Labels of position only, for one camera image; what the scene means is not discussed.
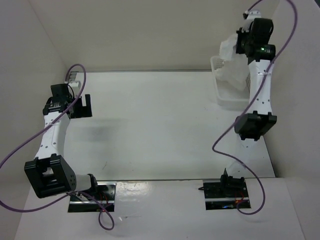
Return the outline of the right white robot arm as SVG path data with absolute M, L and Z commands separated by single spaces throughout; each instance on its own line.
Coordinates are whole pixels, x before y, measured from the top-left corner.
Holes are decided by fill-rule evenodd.
M 245 180 L 252 169 L 257 175 L 266 176 L 265 156 L 259 155 L 261 137 L 277 122 L 270 102 L 272 60 L 276 47 L 269 44 L 274 24 L 271 19 L 248 17 L 237 31 L 236 53 L 247 57 L 250 74 L 250 108 L 243 116 L 236 117 L 233 130 L 236 135 L 236 161 L 231 163 L 220 178 L 219 192 L 228 198 L 245 196 Z

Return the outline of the white plastic mesh basket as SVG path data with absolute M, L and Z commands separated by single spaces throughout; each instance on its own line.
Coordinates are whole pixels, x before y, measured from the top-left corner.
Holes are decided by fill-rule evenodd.
M 219 56 L 210 58 L 213 86 L 215 89 L 216 102 L 222 108 L 231 111 L 243 111 L 249 104 L 250 98 L 250 73 L 246 66 L 248 75 L 239 86 L 241 89 L 233 86 L 223 77 L 221 69 L 224 70 L 225 64 L 230 65 L 233 61 L 225 61 Z

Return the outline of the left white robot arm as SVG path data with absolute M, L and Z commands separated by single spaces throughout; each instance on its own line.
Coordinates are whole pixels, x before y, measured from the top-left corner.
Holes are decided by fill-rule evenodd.
M 94 175 L 77 175 L 64 158 L 65 138 L 70 121 L 92 116 L 91 97 L 86 94 L 86 105 L 83 105 L 79 95 L 80 81 L 54 84 L 50 89 L 52 96 L 42 110 L 45 126 L 49 129 L 42 135 L 34 160 L 25 163 L 25 174 L 40 199 L 81 191 L 88 200 L 93 200 L 100 193 Z

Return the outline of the white pleated skirt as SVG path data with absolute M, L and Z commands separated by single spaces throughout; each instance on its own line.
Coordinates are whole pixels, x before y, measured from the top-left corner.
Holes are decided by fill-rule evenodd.
M 217 80 L 228 82 L 238 91 L 244 91 L 249 75 L 248 59 L 245 54 L 236 53 L 238 35 L 232 34 L 222 41 L 219 48 L 219 58 L 224 61 L 221 68 L 214 70 Z

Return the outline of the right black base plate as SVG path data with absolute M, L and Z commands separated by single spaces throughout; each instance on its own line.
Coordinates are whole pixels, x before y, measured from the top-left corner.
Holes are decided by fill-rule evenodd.
M 205 209 L 232 210 L 237 208 L 250 209 L 250 199 L 244 180 L 232 183 L 222 183 L 220 180 L 203 181 L 198 188 L 204 194 Z

